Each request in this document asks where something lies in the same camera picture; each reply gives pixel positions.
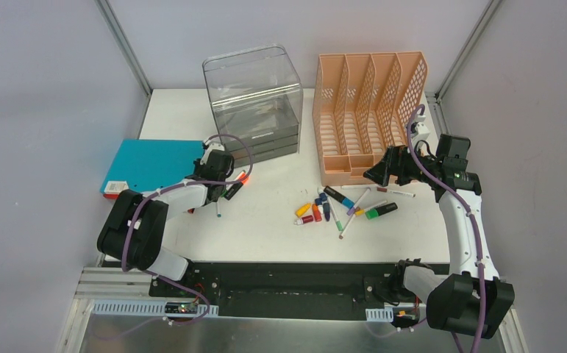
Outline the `teal blue folder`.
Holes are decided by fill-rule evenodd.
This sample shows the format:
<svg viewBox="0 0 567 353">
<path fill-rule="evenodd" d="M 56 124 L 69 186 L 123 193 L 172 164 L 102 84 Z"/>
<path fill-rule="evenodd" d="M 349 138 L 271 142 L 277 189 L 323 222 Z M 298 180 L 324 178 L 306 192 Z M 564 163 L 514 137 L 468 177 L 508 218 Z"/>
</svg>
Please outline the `teal blue folder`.
<svg viewBox="0 0 567 353">
<path fill-rule="evenodd" d="M 203 152 L 200 140 L 123 140 L 99 192 L 145 193 L 174 185 L 193 173 Z"/>
</svg>

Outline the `red folder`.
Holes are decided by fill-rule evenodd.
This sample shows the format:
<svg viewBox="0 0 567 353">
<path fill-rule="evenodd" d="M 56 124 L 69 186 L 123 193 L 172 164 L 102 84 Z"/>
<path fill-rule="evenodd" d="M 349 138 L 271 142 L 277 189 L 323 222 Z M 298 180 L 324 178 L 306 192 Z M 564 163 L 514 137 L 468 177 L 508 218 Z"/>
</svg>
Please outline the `red folder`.
<svg viewBox="0 0 567 353">
<path fill-rule="evenodd" d="M 106 193 L 103 193 L 102 196 L 103 196 L 105 199 L 107 199 L 107 200 L 112 200 L 112 201 L 114 201 L 114 200 L 116 200 L 116 199 L 118 198 L 118 194 L 109 194 L 109 193 L 106 194 Z M 196 211 L 196 208 L 193 207 L 193 208 L 190 208 L 190 209 L 186 209 L 186 210 L 185 210 L 185 213 L 194 214 L 195 211 Z"/>
</svg>

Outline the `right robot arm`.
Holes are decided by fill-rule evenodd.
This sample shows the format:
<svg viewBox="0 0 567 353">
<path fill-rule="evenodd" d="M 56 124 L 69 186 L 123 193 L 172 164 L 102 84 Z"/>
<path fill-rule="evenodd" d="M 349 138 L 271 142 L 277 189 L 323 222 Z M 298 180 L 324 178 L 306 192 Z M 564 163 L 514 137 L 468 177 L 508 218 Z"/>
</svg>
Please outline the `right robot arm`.
<svg viewBox="0 0 567 353">
<path fill-rule="evenodd" d="M 417 297 L 427 306 L 433 329 L 492 338 L 515 300 L 514 288 L 501 280 L 491 259 L 482 225 L 482 186 L 467 170 L 468 138 L 442 134 L 435 154 L 400 145 L 387 149 L 363 176 L 381 186 L 429 185 L 443 216 L 449 244 L 449 275 L 441 279 L 420 259 L 400 260 L 390 273 L 389 299 Z"/>
</svg>

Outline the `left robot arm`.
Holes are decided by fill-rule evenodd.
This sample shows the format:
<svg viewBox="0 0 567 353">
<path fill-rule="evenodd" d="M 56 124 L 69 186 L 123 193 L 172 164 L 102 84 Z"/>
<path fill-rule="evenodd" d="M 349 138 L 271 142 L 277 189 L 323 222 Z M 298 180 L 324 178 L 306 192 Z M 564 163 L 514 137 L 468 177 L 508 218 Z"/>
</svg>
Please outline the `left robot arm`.
<svg viewBox="0 0 567 353">
<path fill-rule="evenodd" d="M 147 195 L 124 190 L 116 199 L 96 247 L 121 261 L 121 267 L 136 268 L 168 278 L 167 286 L 178 297 L 194 292 L 196 278 L 187 272 L 189 259 L 163 247 L 167 221 L 217 202 L 235 167 L 227 151 L 208 149 L 193 162 L 191 175 L 181 182 Z"/>
</svg>

